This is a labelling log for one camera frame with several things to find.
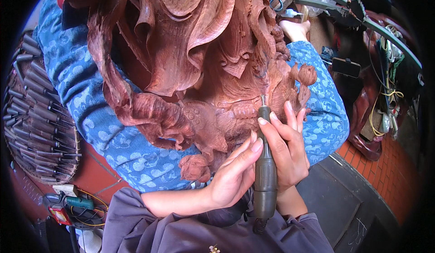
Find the handheld grinder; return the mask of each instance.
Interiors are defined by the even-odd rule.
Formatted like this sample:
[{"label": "handheld grinder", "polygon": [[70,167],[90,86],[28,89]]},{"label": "handheld grinder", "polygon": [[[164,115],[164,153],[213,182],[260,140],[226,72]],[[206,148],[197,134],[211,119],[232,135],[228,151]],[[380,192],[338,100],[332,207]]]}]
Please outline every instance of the handheld grinder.
[{"label": "handheld grinder", "polygon": [[[266,97],[261,95],[261,107],[258,109],[259,117],[270,122],[270,112],[271,109],[266,105]],[[258,137],[263,139],[263,151],[255,162],[254,213],[257,219],[253,231],[255,234],[262,234],[267,221],[275,213],[278,176],[272,151],[261,129],[258,131]]]}]

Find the green power tool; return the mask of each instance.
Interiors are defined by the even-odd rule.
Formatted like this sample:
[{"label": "green power tool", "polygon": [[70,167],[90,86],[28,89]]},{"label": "green power tool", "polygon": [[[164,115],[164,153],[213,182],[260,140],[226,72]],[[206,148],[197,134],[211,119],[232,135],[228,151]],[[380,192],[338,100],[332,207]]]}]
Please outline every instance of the green power tool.
[{"label": "green power tool", "polygon": [[82,209],[94,209],[94,202],[91,199],[84,199],[80,197],[67,196],[65,197],[67,204],[73,207]]}]

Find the tool holder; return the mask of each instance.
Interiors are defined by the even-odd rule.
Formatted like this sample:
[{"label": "tool holder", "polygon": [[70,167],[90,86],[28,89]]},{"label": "tool holder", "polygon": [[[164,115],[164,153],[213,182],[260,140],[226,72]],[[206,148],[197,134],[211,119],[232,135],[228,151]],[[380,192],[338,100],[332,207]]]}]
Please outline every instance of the tool holder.
[{"label": "tool holder", "polygon": [[[11,61],[3,96],[4,136],[14,162],[27,175],[42,184],[60,185],[78,168],[80,135],[68,109],[58,103],[32,32],[23,33]],[[41,165],[58,167],[66,175],[39,173]]]}]

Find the electrical outlet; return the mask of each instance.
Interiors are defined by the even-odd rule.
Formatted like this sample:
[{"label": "electrical outlet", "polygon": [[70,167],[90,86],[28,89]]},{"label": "electrical outlet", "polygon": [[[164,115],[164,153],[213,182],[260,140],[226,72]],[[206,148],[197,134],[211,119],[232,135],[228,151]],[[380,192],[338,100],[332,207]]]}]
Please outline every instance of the electrical outlet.
[{"label": "electrical outlet", "polygon": [[63,191],[66,196],[73,196],[73,197],[78,196],[76,186],[74,186],[73,184],[53,185],[53,190],[57,194],[60,194],[60,191]]}]

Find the brick floor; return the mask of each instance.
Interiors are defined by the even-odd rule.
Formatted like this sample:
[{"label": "brick floor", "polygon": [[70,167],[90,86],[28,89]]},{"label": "brick floor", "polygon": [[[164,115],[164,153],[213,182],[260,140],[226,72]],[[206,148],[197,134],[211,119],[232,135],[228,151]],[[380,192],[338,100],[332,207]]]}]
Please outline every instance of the brick floor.
[{"label": "brick floor", "polygon": [[379,160],[367,160],[349,141],[336,150],[384,198],[399,224],[409,215],[421,189],[421,176],[408,154],[389,134],[382,141]]},{"label": "brick floor", "polygon": [[[117,175],[105,158],[95,152],[90,144],[84,140],[82,140],[80,144],[83,157],[80,160],[77,172],[70,180],[69,184],[74,184],[77,188],[89,192],[102,199],[106,204],[109,204],[112,195],[117,190],[122,187],[129,187],[129,185]],[[37,206],[30,200],[29,196],[21,189],[12,170],[10,170],[10,172],[17,201],[28,218],[36,222],[38,218],[43,219],[47,217],[49,215],[48,211],[43,206]],[[54,192],[49,185],[43,185],[36,181],[34,181],[34,183],[42,193]],[[101,204],[96,199],[94,199],[94,203],[96,205]]]}]

